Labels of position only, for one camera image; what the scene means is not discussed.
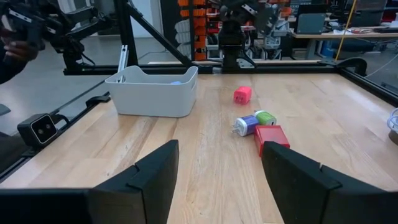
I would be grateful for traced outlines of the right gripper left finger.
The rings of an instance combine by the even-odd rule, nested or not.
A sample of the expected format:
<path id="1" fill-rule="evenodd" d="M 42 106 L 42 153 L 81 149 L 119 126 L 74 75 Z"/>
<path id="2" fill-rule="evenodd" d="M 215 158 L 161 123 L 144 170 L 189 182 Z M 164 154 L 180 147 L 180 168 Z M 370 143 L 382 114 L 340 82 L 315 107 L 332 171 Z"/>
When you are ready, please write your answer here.
<path id="1" fill-rule="evenodd" d="M 90 190 L 93 223 L 167 223 L 178 174 L 173 139 Z"/>

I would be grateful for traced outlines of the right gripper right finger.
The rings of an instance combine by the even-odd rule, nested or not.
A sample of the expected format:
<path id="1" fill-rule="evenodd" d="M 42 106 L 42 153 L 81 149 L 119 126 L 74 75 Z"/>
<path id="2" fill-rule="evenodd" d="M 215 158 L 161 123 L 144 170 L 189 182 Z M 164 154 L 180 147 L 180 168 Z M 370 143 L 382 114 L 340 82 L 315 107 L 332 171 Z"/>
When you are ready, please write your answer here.
<path id="1" fill-rule="evenodd" d="M 397 223 L 397 192 L 348 176 L 276 142 L 262 166 L 285 223 Z"/>

